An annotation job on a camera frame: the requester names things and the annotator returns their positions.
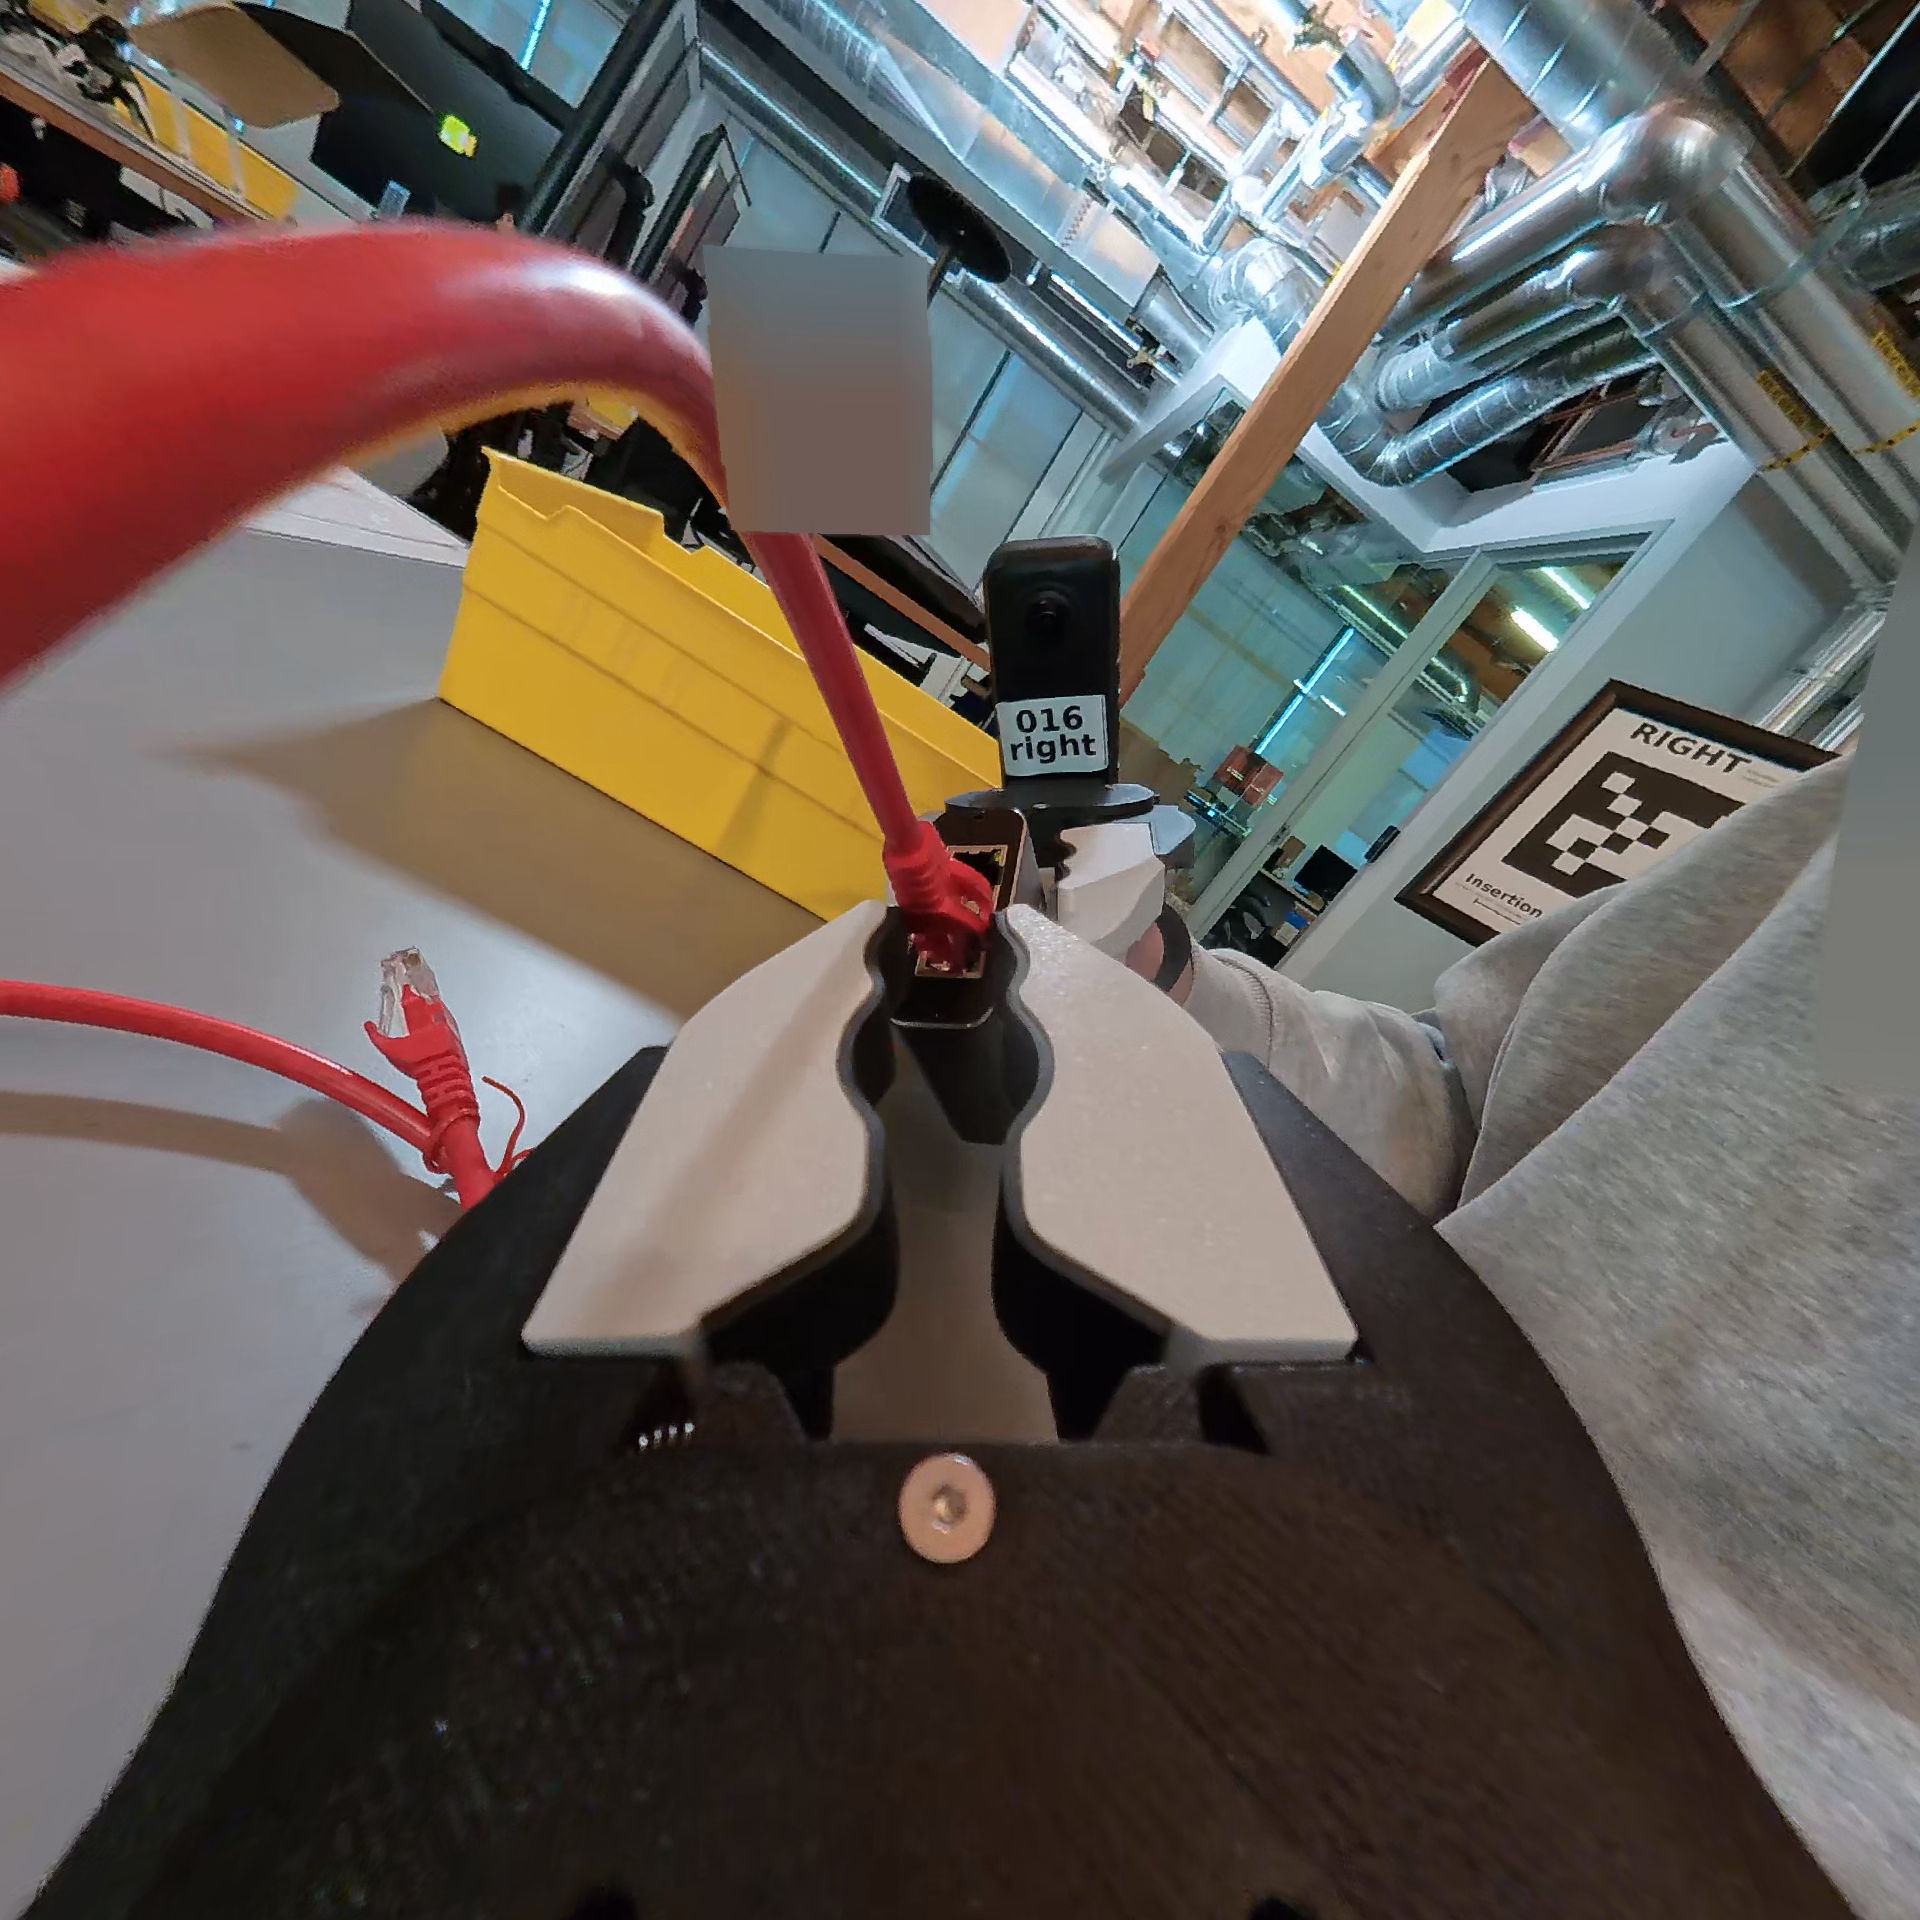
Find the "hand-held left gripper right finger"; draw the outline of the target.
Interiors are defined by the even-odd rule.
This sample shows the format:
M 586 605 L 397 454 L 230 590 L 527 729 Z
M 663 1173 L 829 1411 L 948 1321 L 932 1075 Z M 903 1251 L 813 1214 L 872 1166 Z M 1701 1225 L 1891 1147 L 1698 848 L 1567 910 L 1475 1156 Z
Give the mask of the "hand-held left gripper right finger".
M 1149 1364 L 1350 1360 L 1354 1316 L 1211 1037 L 1042 912 L 998 929 L 1015 1113 L 994 1309 L 1047 1395 L 1108 1401 Z

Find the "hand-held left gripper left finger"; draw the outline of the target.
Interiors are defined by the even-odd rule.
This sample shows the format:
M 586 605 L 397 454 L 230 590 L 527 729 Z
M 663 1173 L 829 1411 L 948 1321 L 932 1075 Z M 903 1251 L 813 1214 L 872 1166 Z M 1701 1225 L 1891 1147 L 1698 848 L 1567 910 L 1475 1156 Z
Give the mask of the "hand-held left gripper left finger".
M 531 1354 L 709 1354 L 877 1214 L 852 1037 L 880 1009 L 863 900 L 683 1021 L 522 1325 Z

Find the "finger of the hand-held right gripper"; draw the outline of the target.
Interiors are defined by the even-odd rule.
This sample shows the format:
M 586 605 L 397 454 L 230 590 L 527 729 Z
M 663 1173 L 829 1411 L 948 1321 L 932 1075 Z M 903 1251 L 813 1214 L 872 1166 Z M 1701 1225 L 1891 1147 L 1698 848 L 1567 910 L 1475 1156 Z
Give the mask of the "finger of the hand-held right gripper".
M 1149 821 L 1069 825 L 1060 830 L 1060 844 L 1052 918 L 1084 945 L 1124 960 L 1165 905 L 1165 868 Z

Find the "silver ventilation ducts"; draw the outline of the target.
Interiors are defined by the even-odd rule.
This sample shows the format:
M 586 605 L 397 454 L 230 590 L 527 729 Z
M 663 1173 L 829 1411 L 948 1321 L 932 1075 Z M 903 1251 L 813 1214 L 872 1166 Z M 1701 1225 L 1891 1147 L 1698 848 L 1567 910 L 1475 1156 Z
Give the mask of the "silver ventilation ducts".
M 1103 482 L 1255 400 L 1397 187 L 1379 139 L 1464 130 L 1478 80 L 1515 129 L 1432 251 L 1346 350 L 1315 429 L 1368 489 L 1414 489 L 1566 400 L 1659 373 L 1876 608 L 1916 526 L 1916 344 L 1876 288 L 1916 275 L 1916 176 L 1795 193 L 1770 132 L 1644 5 L 1443 5 L 1382 54 L 1326 5 L 728 5 L 710 70 L 826 144 L 829 108 L 974 189 L 1040 296 L 989 296 L 1117 443 Z

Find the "person's right forearm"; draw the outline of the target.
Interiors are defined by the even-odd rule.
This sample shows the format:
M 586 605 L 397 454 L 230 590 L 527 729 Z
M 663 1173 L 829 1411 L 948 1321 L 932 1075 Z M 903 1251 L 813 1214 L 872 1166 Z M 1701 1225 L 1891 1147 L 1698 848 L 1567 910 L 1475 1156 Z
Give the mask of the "person's right forearm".
M 1476 1124 L 1430 1020 L 1210 949 L 1191 956 L 1184 1006 L 1220 1052 L 1258 1058 L 1418 1211 L 1453 1209 Z

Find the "framed marker sign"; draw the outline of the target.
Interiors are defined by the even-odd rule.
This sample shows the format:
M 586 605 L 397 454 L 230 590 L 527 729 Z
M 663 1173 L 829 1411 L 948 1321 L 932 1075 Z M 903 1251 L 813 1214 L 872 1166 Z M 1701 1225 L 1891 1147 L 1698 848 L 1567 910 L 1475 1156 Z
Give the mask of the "framed marker sign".
M 1404 886 L 1464 945 L 1659 867 L 1834 752 L 1610 681 Z

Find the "yellow plastic bin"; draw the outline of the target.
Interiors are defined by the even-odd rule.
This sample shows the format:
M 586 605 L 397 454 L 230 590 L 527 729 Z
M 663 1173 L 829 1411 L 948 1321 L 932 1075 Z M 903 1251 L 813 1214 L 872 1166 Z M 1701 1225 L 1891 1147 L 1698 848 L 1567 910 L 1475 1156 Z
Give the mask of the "yellow plastic bin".
M 438 697 L 818 918 L 884 897 L 774 596 L 636 500 L 490 453 Z

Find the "black round lamp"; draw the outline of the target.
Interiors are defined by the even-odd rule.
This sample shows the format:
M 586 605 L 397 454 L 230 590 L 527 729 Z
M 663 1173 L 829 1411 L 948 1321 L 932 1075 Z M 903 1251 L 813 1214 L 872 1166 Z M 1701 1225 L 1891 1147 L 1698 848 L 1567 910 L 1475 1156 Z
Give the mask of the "black round lamp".
M 974 276 L 988 286 L 1007 282 L 1013 260 L 996 229 L 947 180 L 932 173 L 911 173 L 906 184 L 906 203 L 932 243 L 928 304 L 956 275 Z

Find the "person's grey sweatshirt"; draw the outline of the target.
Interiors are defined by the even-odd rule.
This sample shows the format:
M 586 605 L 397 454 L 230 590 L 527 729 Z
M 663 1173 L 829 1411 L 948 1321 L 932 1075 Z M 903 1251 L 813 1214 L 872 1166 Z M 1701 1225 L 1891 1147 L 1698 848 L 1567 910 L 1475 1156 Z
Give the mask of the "person's grey sweatshirt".
M 1916 1915 L 1916 1097 L 1815 1062 L 1848 764 L 1439 974 L 1443 1235 L 1607 1456 L 1720 1714 L 1860 1915 Z

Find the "black ethernet splitter box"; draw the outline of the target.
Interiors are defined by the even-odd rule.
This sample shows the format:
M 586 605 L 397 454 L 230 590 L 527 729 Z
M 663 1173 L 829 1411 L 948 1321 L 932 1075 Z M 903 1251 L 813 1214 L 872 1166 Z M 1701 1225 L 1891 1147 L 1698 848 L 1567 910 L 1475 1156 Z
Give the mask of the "black ethernet splitter box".
M 975 1145 L 1005 1138 L 1032 1088 L 1031 1046 L 1013 1013 L 1022 949 L 1004 925 L 1013 905 L 1042 908 L 1042 868 L 1026 818 L 998 789 L 948 801 L 935 825 L 958 859 L 994 889 L 996 917 L 974 965 L 941 974 L 919 957 L 899 912 L 880 946 L 887 1016 L 948 1124 Z

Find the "wooden beam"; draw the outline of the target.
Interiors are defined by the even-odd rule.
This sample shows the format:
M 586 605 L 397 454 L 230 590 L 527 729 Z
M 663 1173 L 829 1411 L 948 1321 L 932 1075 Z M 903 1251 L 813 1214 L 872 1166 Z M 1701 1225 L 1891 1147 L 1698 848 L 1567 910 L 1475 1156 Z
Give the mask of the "wooden beam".
M 1119 603 L 1119 697 L 1126 701 L 1262 497 L 1306 443 L 1411 282 L 1476 201 L 1532 108 L 1475 54 L 1447 114 L 1408 161 L 1386 205 L 1285 350 L 1276 373 L 1196 480 Z

